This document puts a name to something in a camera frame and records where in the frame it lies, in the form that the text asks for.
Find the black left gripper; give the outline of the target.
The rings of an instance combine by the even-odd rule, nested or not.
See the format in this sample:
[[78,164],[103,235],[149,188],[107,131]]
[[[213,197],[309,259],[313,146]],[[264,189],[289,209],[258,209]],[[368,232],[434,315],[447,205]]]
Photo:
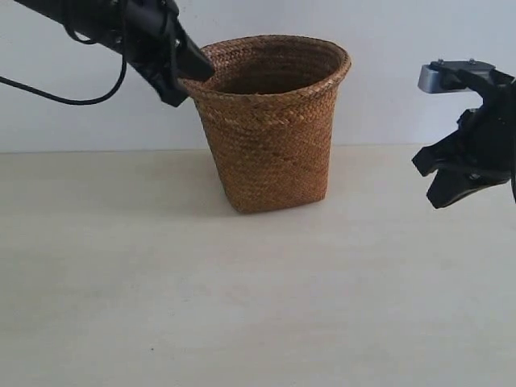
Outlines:
[[164,104],[179,107],[189,95],[178,79],[207,81],[214,75],[210,60],[182,28],[174,1],[119,1],[116,12],[121,77],[128,65],[155,65],[160,71],[152,74],[153,89]]

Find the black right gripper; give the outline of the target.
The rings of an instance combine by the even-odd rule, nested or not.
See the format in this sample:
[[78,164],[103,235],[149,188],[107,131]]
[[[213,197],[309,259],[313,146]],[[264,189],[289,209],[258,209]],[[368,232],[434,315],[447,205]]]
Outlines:
[[515,182],[515,78],[492,69],[484,76],[459,70],[457,77],[482,98],[460,129],[423,146],[411,162],[435,178],[427,199],[442,209],[471,194]]

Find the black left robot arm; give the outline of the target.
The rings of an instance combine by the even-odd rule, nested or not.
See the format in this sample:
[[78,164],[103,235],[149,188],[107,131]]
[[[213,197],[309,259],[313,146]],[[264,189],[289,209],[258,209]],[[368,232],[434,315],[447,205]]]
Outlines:
[[22,6],[59,23],[67,35],[84,45],[100,44],[121,58],[114,86],[97,98],[73,100],[2,78],[4,85],[70,106],[91,106],[112,98],[128,68],[133,68],[158,94],[178,107],[189,94],[182,78],[207,81],[214,66],[192,41],[179,20],[174,1],[23,1]]

